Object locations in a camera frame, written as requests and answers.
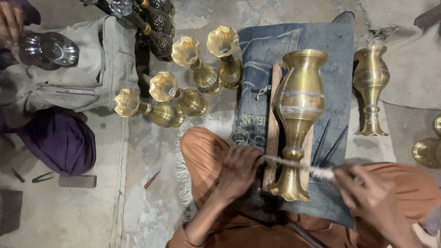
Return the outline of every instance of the wooden board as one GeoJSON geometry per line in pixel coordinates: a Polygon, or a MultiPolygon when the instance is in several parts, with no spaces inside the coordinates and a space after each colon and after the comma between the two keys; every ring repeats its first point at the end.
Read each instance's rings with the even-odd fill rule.
{"type": "MultiPolygon", "coordinates": [[[[271,81],[271,98],[269,100],[269,114],[268,114],[268,136],[266,138],[266,155],[277,156],[279,150],[279,123],[276,119],[276,110],[274,109],[274,96],[276,95],[276,89],[283,79],[283,64],[273,64],[273,78],[271,81]]],[[[275,168],[274,162],[271,162],[269,166],[275,168]]],[[[262,190],[269,192],[268,185],[275,181],[276,169],[269,167],[265,168],[262,180],[262,190]]]]}
{"type": "MultiPolygon", "coordinates": [[[[309,129],[306,134],[305,140],[303,142],[303,152],[305,156],[300,160],[300,164],[304,166],[311,166],[311,154],[312,154],[312,139],[314,138],[314,125],[309,129]]],[[[300,184],[302,188],[306,191],[309,182],[309,172],[302,170],[300,171],[300,184]]]]}

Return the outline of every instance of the denim cloth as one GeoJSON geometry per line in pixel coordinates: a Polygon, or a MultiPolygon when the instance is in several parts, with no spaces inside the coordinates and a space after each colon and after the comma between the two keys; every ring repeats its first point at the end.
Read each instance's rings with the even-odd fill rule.
{"type": "MultiPolygon", "coordinates": [[[[256,26],[241,29],[238,35],[243,56],[243,86],[233,140],[237,144],[252,145],[262,151],[266,144],[269,95],[262,95],[256,100],[257,93],[251,92],[251,89],[271,84],[273,63],[282,63],[282,57],[289,52],[317,49],[329,54],[328,61],[320,71],[326,108],[314,124],[311,155],[312,160],[325,125],[331,119],[323,154],[319,160],[323,159],[349,125],[354,47],[352,24],[288,23],[256,26]]],[[[283,130],[280,131],[280,137],[284,137],[283,130]]],[[[347,133],[328,166],[344,163],[346,144],[347,133]]],[[[310,177],[307,191],[310,194],[308,202],[282,200],[279,209],[326,218],[346,227],[354,227],[349,209],[332,183],[310,177]]]]}

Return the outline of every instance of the gray jacket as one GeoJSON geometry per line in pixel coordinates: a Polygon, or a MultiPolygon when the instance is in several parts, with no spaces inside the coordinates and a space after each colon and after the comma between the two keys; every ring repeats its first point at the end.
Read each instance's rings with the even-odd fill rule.
{"type": "Polygon", "coordinates": [[[0,75],[0,114],[8,126],[22,126],[31,113],[52,106],[76,112],[99,106],[112,109],[113,99],[121,89],[139,91],[136,26],[106,16],[57,31],[79,47],[78,64],[54,71],[24,64],[6,68],[0,75]]]}

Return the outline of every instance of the finger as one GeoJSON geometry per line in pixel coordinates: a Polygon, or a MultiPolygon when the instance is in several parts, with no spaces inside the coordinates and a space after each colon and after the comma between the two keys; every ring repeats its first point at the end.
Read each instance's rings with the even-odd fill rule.
{"type": "Polygon", "coordinates": [[[239,158],[239,163],[251,170],[260,154],[257,147],[244,147],[239,158]]]}
{"type": "Polygon", "coordinates": [[[366,188],[372,188],[375,187],[376,182],[375,179],[372,177],[372,174],[369,173],[366,169],[364,169],[360,165],[354,165],[351,166],[349,171],[356,177],[359,177],[363,180],[363,184],[366,188]]]}
{"type": "Polygon", "coordinates": [[[239,159],[242,156],[242,152],[245,149],[245,146],[236,146],[237,148],[234,150],[233,154],[231,155],[231,160],[236,162],[235,164],[237,165],[239,159]]]}
{"type": "Polygon", "coordinates": [[[23,35],[23,26],[24,26],[24,14],[23,10],[20,6],[14,7],[15,11],[15,19],[17,20],[17,25],[19,26],[19,37],[23,35]]]}
{"type": "Polygon", "coordinates": [[[229,149],[228,152],[227,152],[227,155],[226,155],[225,158],[224,158],[224,162],[227,162],[228,160],[231,159],[231,157],[232,157],[232,155],[233,155],[233,153],[234,153],[234,150],[235,150],[236,148],[237,148],[237,146],[230,147],[230,149],[229,149]]]}
{"type": "Polygon", "coordinates": [[[12,36],[7,28],[6,17],[3,13],[3,4],[5,2],[0,2],[0,39],[3,41],[12,41],[12,36]]]}
{"type": "Polygon", "coordinates": [[[346,206],[349,209],[357,209],[357,204],[355,203],[356,201],[352,198],[351,194],[349,194],[346,190],[341,189],[340,190],[340,194],[341,197],[343,198],[344,204],[346,204],[346,206]]]}
{"type": "Polygon", "coordinates": [[[334,170],[334,177],[340,189],[346,190],[348,193],[351,193],[355,199],[360,201],[364,195],[364,189],[360,187],[359,184],[356,184],[354,180],[341,169],[334,170]]]}
{"type": "Polygon", "coordinates": [[[9,32],[11,33],[12,39],[14,42],[19,41],[19,26],[17,24],[17,20],[15,19],[15,11],[12,8],[11,4],[8,2],[3,2],[2,8],[4,9],[3,13],[6,17],[7,26],[9,27],[9,32]]]}

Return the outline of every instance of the brown sleeve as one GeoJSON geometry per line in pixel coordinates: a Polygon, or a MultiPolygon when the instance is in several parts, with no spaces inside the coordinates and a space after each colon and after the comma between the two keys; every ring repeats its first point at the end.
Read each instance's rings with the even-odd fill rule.
{"type": "Polygon", "coordinates": [[[175,234],[173,234],[172,239],[170,239],[165,248],[198,248],[202,246],[195,246],[190,243],[188,240],[187,234],[184,230],[184,224],[181,224],[179,228],[176,230],[175,234]]]}

